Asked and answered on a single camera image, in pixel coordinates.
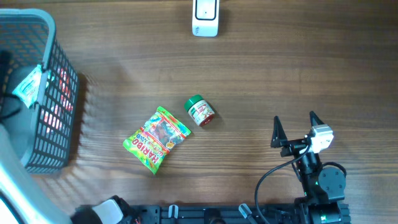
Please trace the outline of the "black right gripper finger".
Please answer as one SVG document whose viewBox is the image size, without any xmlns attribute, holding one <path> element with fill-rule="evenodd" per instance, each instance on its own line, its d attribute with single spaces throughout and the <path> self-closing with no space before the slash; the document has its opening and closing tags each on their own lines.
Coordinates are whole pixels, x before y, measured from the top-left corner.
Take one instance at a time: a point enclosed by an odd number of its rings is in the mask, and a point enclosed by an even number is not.
<svg viewBox="0 0 398 224">
<path fill-rule="evenodd" d="M 311 126 L 324 125 L 324 122 L 316 115 L 314 111 L 309 113 Z"/>
<path fill-rule="evenodd" d="M 280 148 L 288 145 L 287 136 L 282 127 L 282 123 L 278 116 L 274 117 L 274 128 L 271 139 L 271 147 L 272 148 Z"/>
</svg>

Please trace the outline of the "green lidded jar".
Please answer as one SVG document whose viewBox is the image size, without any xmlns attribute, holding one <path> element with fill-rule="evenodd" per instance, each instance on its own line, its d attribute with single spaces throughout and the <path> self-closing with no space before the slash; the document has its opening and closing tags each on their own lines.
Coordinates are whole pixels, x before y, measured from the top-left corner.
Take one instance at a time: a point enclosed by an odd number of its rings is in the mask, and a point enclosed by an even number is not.
<svg viewBox="0 0 398 224">
<path fill-rule="evenodd" d="M 198 126 L 208 124 L 215 117 L 215 112 L 201 95 L 189 98 L 184 108 Z"/>
</svg>

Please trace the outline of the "Haribo gummy candy bag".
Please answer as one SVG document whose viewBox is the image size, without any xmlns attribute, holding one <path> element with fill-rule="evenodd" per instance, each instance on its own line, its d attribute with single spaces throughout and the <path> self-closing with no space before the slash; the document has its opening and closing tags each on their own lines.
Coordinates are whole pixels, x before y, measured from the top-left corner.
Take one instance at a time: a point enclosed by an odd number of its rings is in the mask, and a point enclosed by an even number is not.
<svg viewBox="0 0 398 224">
<path fill-rule="evenodd" d="M 123 146 L 156 174 L 165 157 L 190 134 L 182 122 L 160 106 L 143 126 L 124 140 Z"/>
</svg>

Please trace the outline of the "grey plastic shopping basket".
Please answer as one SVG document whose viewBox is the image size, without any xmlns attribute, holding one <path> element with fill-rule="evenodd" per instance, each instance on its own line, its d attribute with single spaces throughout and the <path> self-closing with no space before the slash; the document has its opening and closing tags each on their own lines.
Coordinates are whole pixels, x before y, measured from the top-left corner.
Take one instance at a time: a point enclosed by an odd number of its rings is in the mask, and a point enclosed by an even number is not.
<svg viewBox="0 0 398 224">
<path fill-rule="evenodd" d="M 78 74 L 41 9 L 1 9 L 1 124 L 31 174 L 68 164 Z"/>
</svg>

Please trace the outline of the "teal tissue packet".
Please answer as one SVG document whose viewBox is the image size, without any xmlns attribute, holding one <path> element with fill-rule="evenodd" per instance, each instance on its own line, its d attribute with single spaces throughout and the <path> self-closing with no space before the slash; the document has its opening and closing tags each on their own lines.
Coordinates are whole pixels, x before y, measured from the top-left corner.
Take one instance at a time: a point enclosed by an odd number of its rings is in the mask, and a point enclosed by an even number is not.
<svg viewBox="0 0 398 224">
<path fill-rule="evenodd" d="M 33 107 L 38 99 L 43 73 L 40 64 L 17 68 L 12 72 L 11 94 L 17 96 L 27 108 Z"/>
</svg>

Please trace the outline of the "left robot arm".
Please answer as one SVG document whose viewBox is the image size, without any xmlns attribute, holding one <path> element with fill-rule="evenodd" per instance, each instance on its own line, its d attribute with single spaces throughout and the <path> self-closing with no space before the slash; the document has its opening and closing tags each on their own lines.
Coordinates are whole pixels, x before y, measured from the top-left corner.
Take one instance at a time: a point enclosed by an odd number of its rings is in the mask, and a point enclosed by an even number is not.
<svg viewBox="0 0 398 224">
<path fill-rule="evenodd" d="M 68 215 L 58 208 L 19 162 L 9 133 L 1 126 L 1 197 L 22 223 L 135 223 L 137 213 L 118 196 L 82 205 Z"/>
</svg>

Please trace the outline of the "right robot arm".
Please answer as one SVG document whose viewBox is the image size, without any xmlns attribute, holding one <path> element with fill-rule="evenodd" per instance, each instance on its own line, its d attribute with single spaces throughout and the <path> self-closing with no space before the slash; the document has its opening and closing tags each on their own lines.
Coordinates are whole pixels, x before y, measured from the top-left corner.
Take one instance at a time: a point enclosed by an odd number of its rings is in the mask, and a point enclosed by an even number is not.
<svg viewBox="0 0 398 224">
<path fill-rule="evenodd" d="M 278 116 L 274 117 L 271 147 L 280 148 L 282 157 L 292 156 L 292 167 L 304 196 L 295 199 L 300 223 L 342 223 L 339 201 L 345 199 L 346 169 L 335 162 L 320 160 L 319 153 L 329 148 L 334 135 L 315 112 L 310 112 L 311 129 L 302 139 L 289 140 Z"/>
</svg>

